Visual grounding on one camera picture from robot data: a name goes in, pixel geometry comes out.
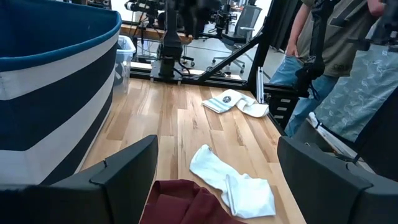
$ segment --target blue and white striped bin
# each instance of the blue and white striped bin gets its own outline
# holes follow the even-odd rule
[[[0,184],[51,184],[82,165],[112,102],[120,15],[0,0]]]

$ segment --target person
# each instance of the person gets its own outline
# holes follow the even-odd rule
[[[302,2],[292,26],[284,61],[270,83],[292,86],[297,80],[295,72],[303,67],[309,55],[313,28],[311,8],[315,0],[302,0]],[[328,96],[339,77],[349,76],[356,47],[347,43],[347,40],[365,38],[383,10],[384,4],[379,0],[341,0],[336,4],[328,19],[325,34],[322,53],[325,72],[312,81],[313,87],[318,92],[318,99],[314,99],[311,91],[308,98],[299,99],[285,128],[288,136],[293,136],[309,112]]]

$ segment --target teal patterned fabric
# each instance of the teal patterned fabric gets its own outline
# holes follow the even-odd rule
[[[317,119],[335,134],[355,142],[397,86],[398,53],[388,52],[386,46],[371,45],[368,51],[357,51],[350,77],[338,80],[315,110]]]

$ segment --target printed logo on towel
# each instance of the printed logo on towel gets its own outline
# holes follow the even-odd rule
[[[224,98],[223,98],[223,102],[224,102],[224,103],[229,103],[229,102],[231,102],[231,97],[230,97],[230,96],[224,97]]]

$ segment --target black pole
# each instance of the black pole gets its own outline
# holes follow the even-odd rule
[[[257,51],[253,59],[253,63],[250,69],[248,77],[248,85],[254,96],[257,95],[256,90],[256,75],[258,67],[262,67],[267,57],[268,49],[271,44],[272,34],[275,32],[275,25],[277,24],[278,14],[282,8],[284,1],[272,0],[271,6],[267,17],[264,19],[264,25],[262,26],[260,32],[262,32],[261,40],[257,46]]]
[[[204,82],[207,80],[210,76],[214,75],[216,72],[220,71],[222,68],[227,66],[229,63],[231,63],[233,60],[236,60],[239,56],[243,55],[245,52],[247,52],[249,49],[254,47],[256,44],[258,44],[262,38],[263,38],[264,33],[260,33],[257,36],[255,36],[253,39],[251,39],[248,43],[243,45],[240,49],[235,51],[233,54],[228,56],[226,59],[222,60],[220,63],[218,63],[216,66],[213,68],[205,71],[201,76],[197,78],[198,81]]]

